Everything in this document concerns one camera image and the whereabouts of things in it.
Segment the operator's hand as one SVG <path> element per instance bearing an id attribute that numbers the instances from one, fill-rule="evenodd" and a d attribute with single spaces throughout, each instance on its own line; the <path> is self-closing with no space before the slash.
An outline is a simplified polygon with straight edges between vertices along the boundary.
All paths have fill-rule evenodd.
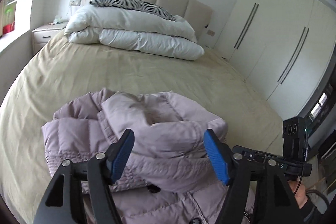
<path id="1" fill-rule="evenodd" d="M 308 200 L 305 186 L 297 181 L 288 181 L 288 184 L 294 194 L 298 207 L 301 209 Z"/>

